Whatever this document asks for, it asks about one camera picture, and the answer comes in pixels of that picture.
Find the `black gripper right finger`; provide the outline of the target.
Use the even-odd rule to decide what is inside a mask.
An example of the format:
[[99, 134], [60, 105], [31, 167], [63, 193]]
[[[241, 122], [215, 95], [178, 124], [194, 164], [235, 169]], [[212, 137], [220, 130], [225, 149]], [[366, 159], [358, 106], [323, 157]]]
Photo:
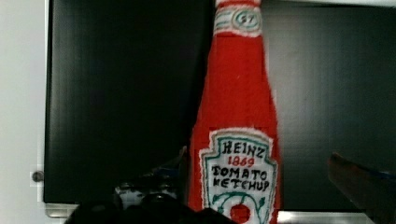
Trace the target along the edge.
[[363, 166], [333, 153], [328, 159], [328, 177], [374, 224], [395, 224], [395, 174]]

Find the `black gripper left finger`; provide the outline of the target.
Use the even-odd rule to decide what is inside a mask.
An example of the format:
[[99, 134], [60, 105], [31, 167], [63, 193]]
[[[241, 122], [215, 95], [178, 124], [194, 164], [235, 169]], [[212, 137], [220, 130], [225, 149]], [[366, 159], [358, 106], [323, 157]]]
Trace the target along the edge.
[[116, 186], [109, 201], [81, 203], [64, 224], [236, 224], [211, 208], [186, 205], [179, 171], [187, 161], [183, 147], [165, 166]]

